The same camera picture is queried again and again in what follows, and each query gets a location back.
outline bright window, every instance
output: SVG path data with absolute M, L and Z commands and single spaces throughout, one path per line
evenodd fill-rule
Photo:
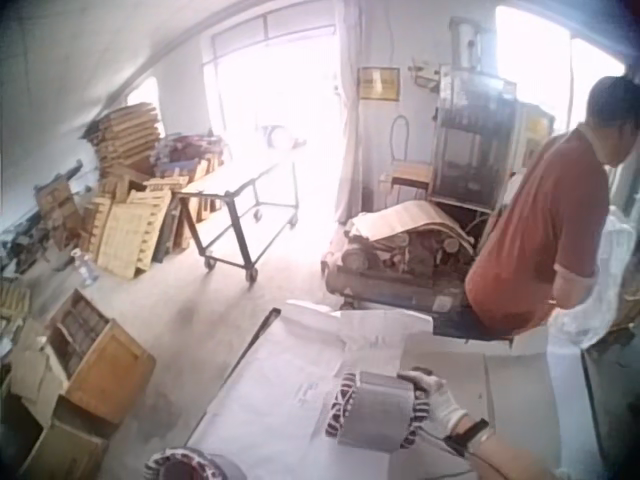
M 584 120 L 589 91 L 599 78 L 624 73 L 612 56 L 536 15 L 498 7 L 496 26 L 500 76 L 517 83 L 519 100 L 554 115 L 557 132 Z
M 158 112 L 158 131 L 160 136 L 164 137 L 164 124 L 160 114 L 160 96 L 158 94 L 158 81 L 155 77 L 147 78 L 138 88 L 127 95 L 127 105 L 135 105 L 136 103 L 150 103 Z
M 605 75 L 622 75 L 624 65 L 584 40 L 573 40 L 571 48 L 575 82 L 569 127 L 574 128 L 587 115 L 587 98 L 593 85 Z

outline framed certificate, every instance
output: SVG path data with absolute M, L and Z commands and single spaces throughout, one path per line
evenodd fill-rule
M 361 100 L 400 101 L 400 69 L 362 67 L 358 72 Z

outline rolling cart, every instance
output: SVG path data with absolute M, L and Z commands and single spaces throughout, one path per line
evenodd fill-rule
M 258 190 L 256 188 L 256 182 L 264 176 L 270 174 L 278 168 L 291 168 L 291 174 L 293 179 L 293 204 L 274 203 L 261 201 L 258 196 Z M 248 208 L 242 214 L 238 213 L 236 206 L 236 199 L 247 188 L 253 190 L 254 204 Z M 187 186 L 180 192 L 176 192 L 176 196 L 180 202 L 180 208 L 185 216 L 185 221 L 189 232 L 193 237 L 198 254 L 204 258 L 204 266 L 207 270 L 211 271 L 215 268 L 218 262 L 231 265 L 233 267 L 242 268 L 245 273 L 247 282 L 254 283 L 258 279 L 258 269 L 256 264 L 271 247 L 275 239 L 282 233 L 287 225 L 294 227 L 298 223 L 298 182 L 296 177 L 296 165 L 295 161 L 291 158 L 268 160 L 260 163 L 239 163 L 233 162 L 223 165 L 213 173 L 210 173 L 200 180 Z M 190 210 L 189 202 L 191 199 L 214 199 L 224 202 L 229 211 L 229 217 L 231 224 L 227 226 L 222 232 L 220 232 L 213 240 L 206 245 L 200 238 L 198 229 L 196 228 L 195 219 L 193 218 Z M 247 239 L 242 229 L 240 219 L 253 210 L 253 218 L 256 222 L 259 222 L 262 218 L 262 211 L 260 206 L 281 207 L 291 210 L 291 214 L 287 216 L 286 222 L 277 230 L 275 235 L 269 240 L 262 251 L 255 256 L 251 257 L 249 247 L 247 246 Z M 219 258 L 210 253 L 211 247 L 220 240 L 229 230 L 233 229 L 238 247 L 240 248 L 240 254 L 242 256 L 242 263 L 236 263 L 231 260 Z

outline man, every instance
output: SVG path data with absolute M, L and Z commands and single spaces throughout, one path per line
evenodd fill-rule
M 589 297 L 609 210 L 605 166 L 620 165 L 639 132 L 640 86 L 599 80 L 585 123 L 544 146 L 467 276 L 479 330 L 513 335 Z

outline white glove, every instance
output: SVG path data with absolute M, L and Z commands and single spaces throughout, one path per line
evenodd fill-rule
M 467 415 L 467 411 L 460 408 L 451 395 L 447 382 L 434 375 L 426 375 L 417 371 L 398 372 L 398 378 L 413 383 L 413 385 L 427 392 L 430 404 L 431 420 L 442 427 L 447 435 Z

